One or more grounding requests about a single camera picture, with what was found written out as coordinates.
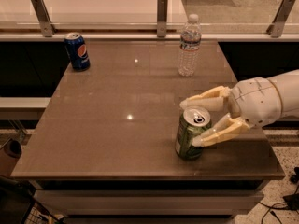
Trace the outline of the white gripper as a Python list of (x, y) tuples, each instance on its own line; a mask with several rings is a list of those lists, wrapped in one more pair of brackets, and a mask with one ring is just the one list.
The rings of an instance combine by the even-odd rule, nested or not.
[(179, 106), (183, 110), (203, 107), (208, 111), (222, 111), (227, 101), (231, 114), (227, 113), (213, 127), (194, 137), (193, 146), (210, 147), (231, 140), (251, 127), (263, 127), (275, 122), (282, 111), (277, 88), (269, 79), (262, 77), (240, 81), (232, 89), (215, 87), (186, 98)]

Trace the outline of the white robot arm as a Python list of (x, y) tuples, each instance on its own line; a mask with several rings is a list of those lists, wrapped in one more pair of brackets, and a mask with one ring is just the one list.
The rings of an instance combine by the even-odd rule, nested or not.
[(192, 144), (209, 147), (231, 140), (251, 128), (299, 116), (299, 70), (274, 77), (255, 77), (237, 82), (232, 88), (218, 86), (183, 100), (179, 106), (201, 106), (208, 111), (228, 113), (212, 128), (196, 136)]

